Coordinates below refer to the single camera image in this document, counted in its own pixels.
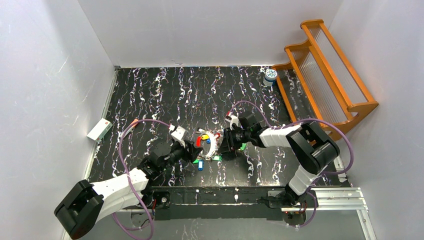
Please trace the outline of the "green tagged key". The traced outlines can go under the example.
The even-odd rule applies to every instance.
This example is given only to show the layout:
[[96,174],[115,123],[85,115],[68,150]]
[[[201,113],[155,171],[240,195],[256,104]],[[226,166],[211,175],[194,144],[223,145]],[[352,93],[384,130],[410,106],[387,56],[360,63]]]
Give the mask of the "green tagged key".
[[240,152],[244,152],[246,148],[247,148],[247,143],[243,143],[243,144],[241,145],[241,147],[239,148],[239,151],[240,151]]

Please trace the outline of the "keyring with coloured tags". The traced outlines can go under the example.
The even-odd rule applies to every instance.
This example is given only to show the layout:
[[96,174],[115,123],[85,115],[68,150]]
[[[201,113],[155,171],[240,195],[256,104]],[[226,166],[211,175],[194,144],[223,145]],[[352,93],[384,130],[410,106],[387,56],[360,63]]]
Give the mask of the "keyring with coloured tags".
[[192,162],[197,166],[198,171],[203,171],[207,161],[221,162],[222,156],[218,154],[221,134],[201,127],[198,127],[195,133],[197,134],[195,146],[202,148],[202,152]]

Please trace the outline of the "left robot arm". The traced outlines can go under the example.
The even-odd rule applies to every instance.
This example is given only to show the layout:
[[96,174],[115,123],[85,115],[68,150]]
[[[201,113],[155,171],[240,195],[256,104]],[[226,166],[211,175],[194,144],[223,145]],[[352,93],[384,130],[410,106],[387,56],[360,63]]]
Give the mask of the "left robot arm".
[[148,183],[176,162],[191,163],[202,152],[203,148],[190,140],[184,140],[184,145],[161,142],[128,174],[93,183],[78,181],[55,208],[54,215],[72,240],[80,239],[104,217],[139,204]]

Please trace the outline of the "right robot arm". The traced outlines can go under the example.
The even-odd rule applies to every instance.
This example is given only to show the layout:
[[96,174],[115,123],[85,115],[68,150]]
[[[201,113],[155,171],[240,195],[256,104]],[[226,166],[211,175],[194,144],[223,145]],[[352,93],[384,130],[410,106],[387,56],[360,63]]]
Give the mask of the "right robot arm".
[[223,140],[217,150],[219,154],[233,153],[247,143],[260,148],[291,148],[299,166],[285,186],[286,199],[297,200],[304,196],[314,180],[340,154],[337,144],[315,120],[271,127],[261,126],[254,114],[237,117],[230,113],[225,119],[229,127],[223,130]]

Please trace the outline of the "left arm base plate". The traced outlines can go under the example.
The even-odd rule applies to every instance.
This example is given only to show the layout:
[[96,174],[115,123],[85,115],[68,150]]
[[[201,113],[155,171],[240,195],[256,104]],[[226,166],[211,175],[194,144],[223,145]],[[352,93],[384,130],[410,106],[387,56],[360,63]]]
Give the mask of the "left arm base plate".
[[168,191],[143,190],[141,191],[144,204],[148,209],[168,209],[171,204],[171,194]]

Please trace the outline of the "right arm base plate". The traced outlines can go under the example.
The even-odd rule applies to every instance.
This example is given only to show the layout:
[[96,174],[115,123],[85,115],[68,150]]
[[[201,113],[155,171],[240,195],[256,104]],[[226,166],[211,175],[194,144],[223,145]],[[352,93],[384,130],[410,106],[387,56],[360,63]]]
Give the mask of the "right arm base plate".
[[287,194],[285,190],[269,190],[265,196],[256,200],[257,204],[265,204],[271,209],[293,208],[293,211],[312,210],[317,203],[316,192],[311,190],[308,194],[304,193],[301,196],[293,196]]

